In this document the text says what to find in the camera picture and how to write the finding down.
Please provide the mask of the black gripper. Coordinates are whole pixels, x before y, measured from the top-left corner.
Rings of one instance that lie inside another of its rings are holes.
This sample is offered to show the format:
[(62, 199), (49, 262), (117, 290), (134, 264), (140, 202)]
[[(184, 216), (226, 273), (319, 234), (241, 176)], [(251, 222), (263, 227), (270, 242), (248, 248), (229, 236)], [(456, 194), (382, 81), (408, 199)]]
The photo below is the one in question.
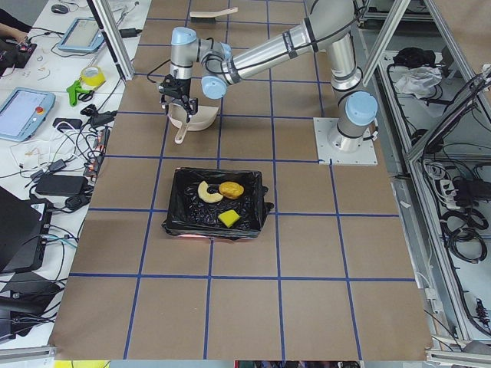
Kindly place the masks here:
[(190, 122), (192, 115), (196, 115), (199, 109), (197, 98), (191, 98), (189, 101), (190, 85), (191, 79), (179, 79), (172, 74), (166, 75), (157, 85), (162, 108), (166, 110), (170, 104), (180, 105), (186, 111), (186, 123)]

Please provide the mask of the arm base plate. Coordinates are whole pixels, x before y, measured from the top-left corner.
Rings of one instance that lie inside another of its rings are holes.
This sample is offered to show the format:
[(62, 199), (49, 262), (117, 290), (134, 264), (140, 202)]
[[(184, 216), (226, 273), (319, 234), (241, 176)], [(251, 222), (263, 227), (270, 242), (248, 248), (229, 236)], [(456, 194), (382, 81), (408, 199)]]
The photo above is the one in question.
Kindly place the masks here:
[(347, 138), (338, 131), (338, 118), (313, 119), (318, 163), (337, 166), (376, 166), (377, 156), (368, 127), (362, 137)]

